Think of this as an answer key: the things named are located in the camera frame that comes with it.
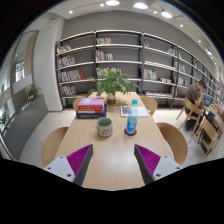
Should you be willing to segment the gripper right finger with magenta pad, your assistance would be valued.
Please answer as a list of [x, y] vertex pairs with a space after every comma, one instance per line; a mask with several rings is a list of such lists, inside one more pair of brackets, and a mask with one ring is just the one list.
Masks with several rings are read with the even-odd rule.
[[146, 185], [182, 169], [168, 155], [160, 156], [137, 144], [134, 145], [134, 155]]

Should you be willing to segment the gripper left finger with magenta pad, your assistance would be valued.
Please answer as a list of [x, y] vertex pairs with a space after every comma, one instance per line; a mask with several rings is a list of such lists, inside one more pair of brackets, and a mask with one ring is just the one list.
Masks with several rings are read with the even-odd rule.
[[93, 145], [90, 144], [68, 156], [59, 155], [45, 167], [45, 170], [81, 186], [92, 156]]

